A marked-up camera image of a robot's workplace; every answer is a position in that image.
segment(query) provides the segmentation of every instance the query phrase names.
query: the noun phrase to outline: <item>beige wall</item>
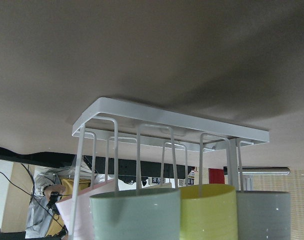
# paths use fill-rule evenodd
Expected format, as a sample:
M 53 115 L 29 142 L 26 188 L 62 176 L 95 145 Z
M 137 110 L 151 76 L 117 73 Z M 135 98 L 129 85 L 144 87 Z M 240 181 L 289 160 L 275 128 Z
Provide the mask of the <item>beige wall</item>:
M 30 166 L 30 171 L 34 174 L 33 166 Z M 11 181 L 28 193 L 32 192 L 32 180 L 20 163 L 14 163 Z M 26 229 L 29 202 L 30 196 L 12 184 L 9 186 L 1 228 L 3 233 L 22 232 Z

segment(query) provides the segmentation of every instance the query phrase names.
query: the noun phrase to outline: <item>white metal rack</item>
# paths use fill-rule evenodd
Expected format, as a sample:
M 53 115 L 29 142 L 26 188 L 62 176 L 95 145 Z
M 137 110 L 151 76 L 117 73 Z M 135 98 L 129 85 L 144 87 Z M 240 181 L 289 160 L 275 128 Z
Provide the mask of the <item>white metal rack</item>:
M 238 141 L 244 145 L 255 145 L 269 142 L 269 133 L 265 130 L 234 125 L 221 121 L 214 121 L 167 111 L 151 106 L 137 104 L 129 101 L 115 100 L 101 97 L 91 104 L 73 125 L 72 135 L 79 137 L 77 163 L 73 189 L 73 205 L 71 226 L 76 214 L 77 194 L 80 163 L 83 152 L 84 138 L 115 141 L 115 160 L 118 160 L 118 137 L 123 137 L 122 142 L 132 143 L 141 124 L 161 125 L 173 129 L 176 144 L 186 146 L 188 151 L 209 152 L 213 150 L 226 150 L 228 183 L 238 189 L 238 166 L 236 146 Z M 217 137 L 215 141 L 205 141 L 200 147 L 200 137 Z M 164 141 L 170 139 L 170 134 L 165 130 L 148 131 L 140 133 L 140 144 L 147 146 L 163 147 Z M 69 239 L 73 240 L 73 229 L 70 230 Z

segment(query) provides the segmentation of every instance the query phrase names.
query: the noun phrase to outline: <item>yellow mug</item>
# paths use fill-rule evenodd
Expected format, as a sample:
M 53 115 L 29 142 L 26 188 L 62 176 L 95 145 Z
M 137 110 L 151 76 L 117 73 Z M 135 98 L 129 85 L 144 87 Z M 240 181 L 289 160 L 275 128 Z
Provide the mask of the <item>yellow mug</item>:
M 204 184 L 180 187 L 180 240 L 237 240 L 235 187 Z

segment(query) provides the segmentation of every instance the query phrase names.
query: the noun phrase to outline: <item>person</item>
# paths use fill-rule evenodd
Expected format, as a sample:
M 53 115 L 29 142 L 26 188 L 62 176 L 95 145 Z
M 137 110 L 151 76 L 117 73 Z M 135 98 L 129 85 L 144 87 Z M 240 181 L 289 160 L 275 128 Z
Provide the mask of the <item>person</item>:
M 35 175 L 35 193 L 28 209 L 26 238 L 59 236 L 58 234 L 62 230 L 64 222 L 61 217 L 55 214 L 55 211 L 53 212 L 53 209 L 47 207 L 47 204 L 52 192 L 58 192 L 60 195 L 72 194 L 75 168 L 58 169 L 37 166 L 35 168 Z M 97 174 L 94 184 L 103 182 L 104 178 L 104 174 Z M 79 189 L 82 190 L 89 187 L 90 179 L 91 170 L 82 161 Z

